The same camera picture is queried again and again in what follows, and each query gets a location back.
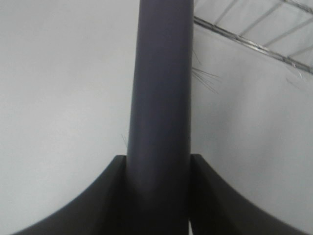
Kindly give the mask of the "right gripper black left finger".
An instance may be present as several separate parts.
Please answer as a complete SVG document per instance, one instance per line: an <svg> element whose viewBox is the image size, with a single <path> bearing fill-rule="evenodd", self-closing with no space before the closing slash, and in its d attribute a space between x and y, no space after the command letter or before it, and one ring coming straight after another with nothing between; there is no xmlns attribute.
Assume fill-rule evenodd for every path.
<svg viewBox="0 0 313 235"><path fill-rule="evenodd" d="M117 155L81 194L17 235L107 235L123 189L123 155Z"/></svg>

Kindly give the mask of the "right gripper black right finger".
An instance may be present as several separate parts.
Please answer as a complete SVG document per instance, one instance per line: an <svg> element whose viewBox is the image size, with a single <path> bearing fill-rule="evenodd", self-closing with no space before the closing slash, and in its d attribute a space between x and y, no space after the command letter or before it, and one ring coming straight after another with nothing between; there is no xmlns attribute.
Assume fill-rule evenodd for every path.
<svg viewBox="0 0 313 235"><path fill-rule="evenodd" d="M191 155L189 219L195 235L302 235L240 195L200 154Z"/></svg>

